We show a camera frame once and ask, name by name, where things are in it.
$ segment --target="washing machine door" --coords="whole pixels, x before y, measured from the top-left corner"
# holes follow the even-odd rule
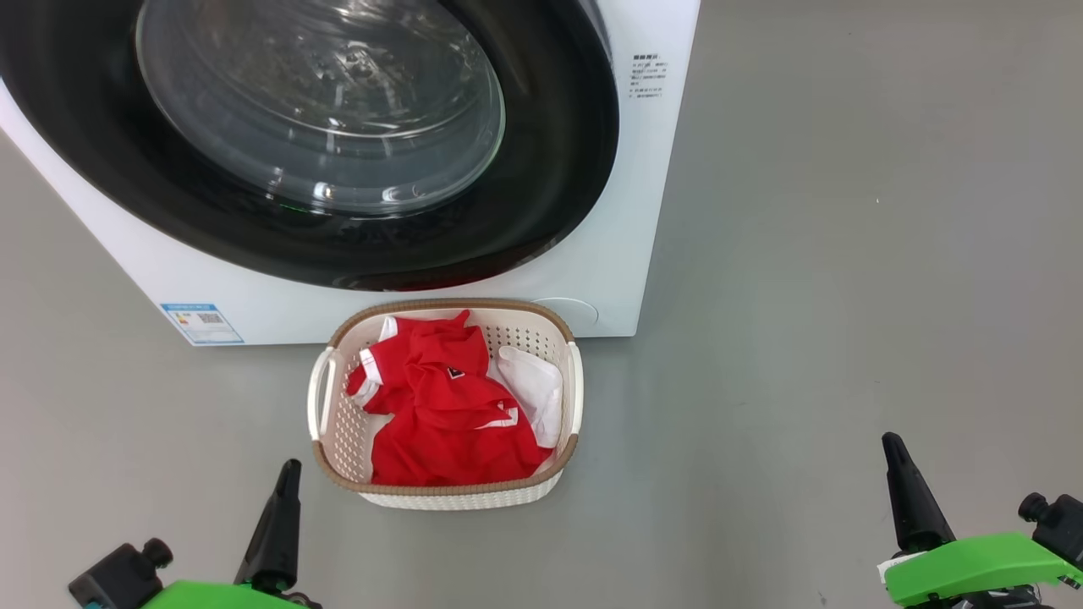
[[[592,17],[577,0],[6,0],[0,74],[162,232],[289,280],[425,289],[536,257],[593,206],[618,112]]]

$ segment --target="blue label sticker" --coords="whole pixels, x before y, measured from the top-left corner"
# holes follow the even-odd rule
[[[161,309],[193,345],[244,345],[213,304],[162,304]]]

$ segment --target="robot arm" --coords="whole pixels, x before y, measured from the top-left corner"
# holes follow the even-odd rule
[[[301,593],[286,593],[297,583],[300,481],[301,462],[289,459],[233,585],[179,581],[164,587],[156,571],[173,555],[164,542],[151,540],[142,552],[130,544],[113,550],[68,584],[68,592],[84,609],[319,609]]]
[[[1062,495],[1053,505],[1028,496],[1019,515],[1038,522],[1033,539],[999,533],[956,540],[902,439],[884,435],[888,492],[898,557],[884,572],[891,600],[903,607],[1042,607],[1034,583],[1083,581],[1083,504]]]

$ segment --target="front-loading washing machine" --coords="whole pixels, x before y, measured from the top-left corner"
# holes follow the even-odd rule
[[[8,0],[0,127],[194,345],[636,333],[699,0]]]

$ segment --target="glass door window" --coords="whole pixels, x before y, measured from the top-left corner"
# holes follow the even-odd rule
[[[195,148],[316,213],[438,207],[504,134],[493,65],[435,0],[147,0],[135,48]]]

